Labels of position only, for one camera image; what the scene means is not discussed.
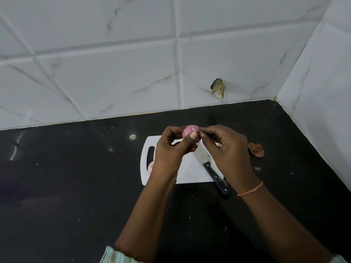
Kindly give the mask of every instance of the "pink thread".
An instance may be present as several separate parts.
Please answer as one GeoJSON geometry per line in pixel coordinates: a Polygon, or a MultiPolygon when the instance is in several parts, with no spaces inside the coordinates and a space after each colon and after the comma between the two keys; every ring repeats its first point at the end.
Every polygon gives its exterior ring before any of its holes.
{"type": "Polygon", "coordinates": [[[263,182],[261,181],[260,184],[258,186],[256,186],[254,189],[250,190],[250,191],[247,191],[243,194],[238,194],[238,196],[243,196],[243,195],[246,195],[248,193],[252,193],[252,192],[255,192],[257,189],[259,189],[261,186],[263,185],[263,182]]]}

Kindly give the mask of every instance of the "kitchen knife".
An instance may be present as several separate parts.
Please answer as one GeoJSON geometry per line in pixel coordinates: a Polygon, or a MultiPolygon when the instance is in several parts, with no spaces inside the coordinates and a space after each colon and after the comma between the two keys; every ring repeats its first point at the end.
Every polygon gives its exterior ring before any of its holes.
{"type": "Polygon", "coordinates": [[[208,174],[212,177],[213,181],[218,186],[219,190],[226,196],[230,196],[231,192],[229,187],[222,181],[222,179],[217,175],[217,173],[211,168],[210,159],[207,151],[204,149],[201,143],[197,144],[197,149],[193,152],[199,162],[204,166],[208,174]]]}

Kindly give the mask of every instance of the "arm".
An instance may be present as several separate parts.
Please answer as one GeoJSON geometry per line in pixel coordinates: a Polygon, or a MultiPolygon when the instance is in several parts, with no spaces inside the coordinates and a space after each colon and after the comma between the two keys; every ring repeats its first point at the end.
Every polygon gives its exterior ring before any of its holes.
{"type": "MultiPolygon", "coordinates": [[[[260,180],[252,171],[244,135],[216,125],[201,130],[203,143],[217,167],[237,193],[255,188],[260,180]]],[[[329,262],[333,255],[315,239],[265,188],[242,196],[268,243],[273,257],[282,263],[329,262]]]]}
{"type": "Polygon", "coordinates": [[[166,202],[182,157],[195,151],[193,144],[197,133],[192,132],[177,145],[175,139],[182,138],[185,127],[167,127],[156,146],[155,163],[149,180],[130,215],[114,249],[141,262],[153,262],[160,240],[166,202]]]}

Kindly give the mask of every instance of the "black knife handle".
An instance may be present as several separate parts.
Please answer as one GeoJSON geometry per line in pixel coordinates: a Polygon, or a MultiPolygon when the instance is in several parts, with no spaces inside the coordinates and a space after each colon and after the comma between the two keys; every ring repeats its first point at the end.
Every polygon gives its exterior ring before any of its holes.
{"type": "Polygon", "coordinates": [[[218,176],[218,174],[211,168],[211,163],[208,161],[203,164],[204,168],[208,172],[208,174],[212,177],[213,181],[216,183],[218,186],[219,190],[226,196],[230,196],[231,192],[229,187],[227,187],[222,179],[218,176]]]}

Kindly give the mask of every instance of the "forearm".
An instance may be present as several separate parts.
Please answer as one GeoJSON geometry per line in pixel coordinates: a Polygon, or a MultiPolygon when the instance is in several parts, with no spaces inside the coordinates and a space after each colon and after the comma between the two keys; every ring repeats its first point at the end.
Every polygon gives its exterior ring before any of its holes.
{"type": "Polygon", "coordinates": [[[149,179],[114,245],[116,250],[137,261],[154,261],[171,188],[167,181],[149,179]]]}
{"type": "Polygon", "coordinates": [[[266,189],[242,196],[278,262],[329,262],[332,254],[266,189]]]}

